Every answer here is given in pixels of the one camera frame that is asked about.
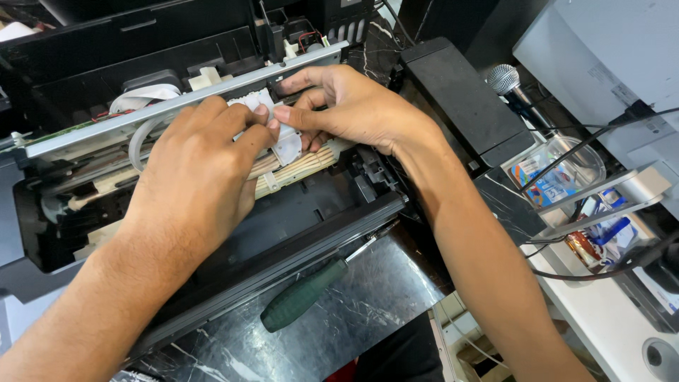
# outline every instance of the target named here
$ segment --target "green screwdriver handle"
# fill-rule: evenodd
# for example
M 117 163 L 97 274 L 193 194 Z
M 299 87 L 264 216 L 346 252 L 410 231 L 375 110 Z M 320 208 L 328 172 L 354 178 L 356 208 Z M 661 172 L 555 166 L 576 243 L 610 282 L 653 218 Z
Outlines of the green screwdriver handle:
M 261 313 L 261 323 L 269 333 L 277 332 L 292 324 L 316 302 L 325 288 L 348 272 L 343 258 L 330 261 L 313 275 L 290 285 L 277 295 Z

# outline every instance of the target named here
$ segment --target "microphone grille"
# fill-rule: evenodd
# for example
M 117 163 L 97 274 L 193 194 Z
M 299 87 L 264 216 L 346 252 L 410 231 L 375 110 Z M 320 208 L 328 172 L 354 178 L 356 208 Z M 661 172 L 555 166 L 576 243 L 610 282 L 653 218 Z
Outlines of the microphone grille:
M 487 79 L 498 95 L 505 95 L 519 84 L 519 72 L 511 65 L 501 64 L 488 73 Z

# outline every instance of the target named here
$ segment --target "open printer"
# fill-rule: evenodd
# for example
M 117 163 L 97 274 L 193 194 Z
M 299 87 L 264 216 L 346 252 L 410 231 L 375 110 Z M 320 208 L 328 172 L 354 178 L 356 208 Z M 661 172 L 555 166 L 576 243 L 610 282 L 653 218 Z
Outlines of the open printer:
M 0 86 L 23 118 L 0 127 L 0 297 L 25 304 L 72 280 L 124 217 L 139 178 L 134 161 L 148 157 L 182 107 L 211 95 L 251 108 L 292 104 L 299 95 L 276 94 L 278 81 L 341 63 L 365 38 L 373 1 L 312 3 L 169 1 L 1 44 Z M 500 199 L 510 192 L 498 166 L 534 142 L 450 42 L 404 51 L 392 82 L 438 116 L 477 187 Z M 131 105 L 120 97 L 134 92 L 146 92 L 145 103 L 120 107 Z M 142 128 L 148 131 L 135 138 Z M 252 212 L 160 309 L 131 358 L 399 213 L 424 219 L 394 158 L 339 139 L 305 153 L 289 132 L 288 145 L 281 138 L 262 153 L 266 171 L 255 174 Z M 510 232 L 520 244 L 544 225 L 528 202 L 516 202 L 531 222 L 520 236 Z

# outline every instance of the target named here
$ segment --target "clear plastic cup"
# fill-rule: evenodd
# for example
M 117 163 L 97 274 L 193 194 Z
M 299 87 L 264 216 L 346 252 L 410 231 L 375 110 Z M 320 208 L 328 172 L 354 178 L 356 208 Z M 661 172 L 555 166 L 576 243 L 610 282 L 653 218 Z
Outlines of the clear plastic cup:
M 540 153 L 540 168 L 544 169 L 580 142 L 573 137 L 552 138 Z M 582 190 L 606 179 L 606 167 L 599 154 L 585 146 L 545 174 L 544 179 L 565 190 Z

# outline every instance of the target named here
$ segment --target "hand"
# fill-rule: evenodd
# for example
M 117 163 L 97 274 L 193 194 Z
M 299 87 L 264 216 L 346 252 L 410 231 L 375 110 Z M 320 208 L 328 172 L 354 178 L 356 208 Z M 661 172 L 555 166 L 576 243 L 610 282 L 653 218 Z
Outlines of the hand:
M 276 106 L 274 117 L 304 133 L 302 146 L 312 152 L 332 135 L 376 146 L 383 154 L 399 154 L 421 139 L 445 139 L 424 113 L 348 65 L 308 67 L 279 83 L 283 94 L 309 86 L 294 107 Z M 324 111 L 312 111 L 327 105 Z
M 203 261 L 255 203 L 257 180 L 245 181 L 280 131 L 274 119 L 263 126 L 268 115 L 264 105 L 253 113 L 221 97 L 183 109 L 154 145 L 116 238 L 142 235 L 145 244 L 167 249 L 161 253 L 178 249 L 186 255 L 180 262 Z

